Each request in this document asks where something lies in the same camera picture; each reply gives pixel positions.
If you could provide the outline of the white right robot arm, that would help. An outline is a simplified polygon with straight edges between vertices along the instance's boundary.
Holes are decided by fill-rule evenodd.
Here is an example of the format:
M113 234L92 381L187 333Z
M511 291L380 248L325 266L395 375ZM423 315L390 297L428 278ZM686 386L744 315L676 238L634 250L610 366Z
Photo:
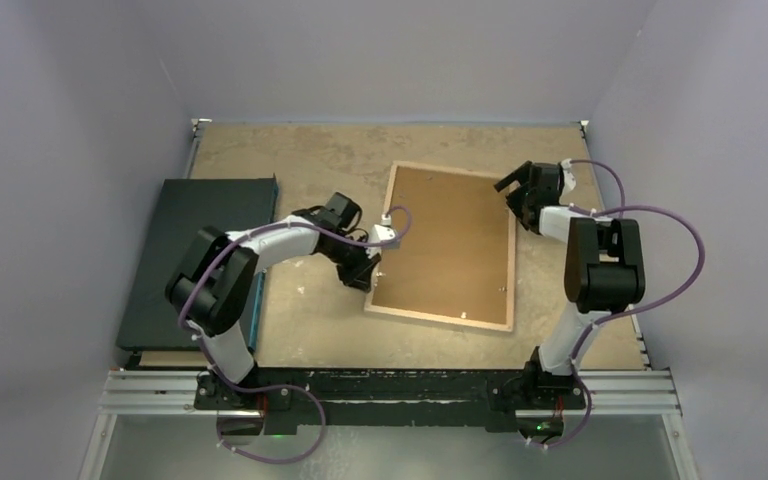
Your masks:
M526 231L566 246L567 305L534 349L521 381L524 399L536 407L579 388L577 365L593 344L599 321L626 312L646 288L638 223L562 204L562 196L576 186L575 163L527 161L494 185Z

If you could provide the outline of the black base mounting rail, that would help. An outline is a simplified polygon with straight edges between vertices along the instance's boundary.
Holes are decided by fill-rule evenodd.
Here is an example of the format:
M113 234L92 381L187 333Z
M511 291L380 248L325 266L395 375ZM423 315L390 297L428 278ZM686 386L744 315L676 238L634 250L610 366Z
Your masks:
M481 427L530 430L533 417L587 407L581 381L520 369L257 367L237 388L215 373L197 377L194 406L221 415L248 412L269 435L302 425Z

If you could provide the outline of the aluminium extrusion rail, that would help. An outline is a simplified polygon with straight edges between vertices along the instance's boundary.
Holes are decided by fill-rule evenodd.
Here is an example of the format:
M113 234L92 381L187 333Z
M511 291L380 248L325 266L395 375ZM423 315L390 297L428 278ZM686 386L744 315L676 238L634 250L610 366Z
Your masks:
M106 414L217 415L198 409L195 371L113 371L98 401ZM594 415L679 415L673 377L668 371L584 370Z

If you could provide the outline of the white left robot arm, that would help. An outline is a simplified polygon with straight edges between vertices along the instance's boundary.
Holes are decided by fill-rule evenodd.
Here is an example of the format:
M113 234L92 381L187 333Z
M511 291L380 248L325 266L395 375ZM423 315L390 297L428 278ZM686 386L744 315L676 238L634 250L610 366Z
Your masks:
M244 231L201 229L191 243L165 297L188 332L223 378L219 395L232 408L244 409L257 399L258 382L249 374L253 354L240 325L250 292L267 269L294 258L320 254L336 267L346 287L369 292L373 271L385 247L400 235L389 213L359 238L361 207L341 193L323 205L293 211L280 221Z

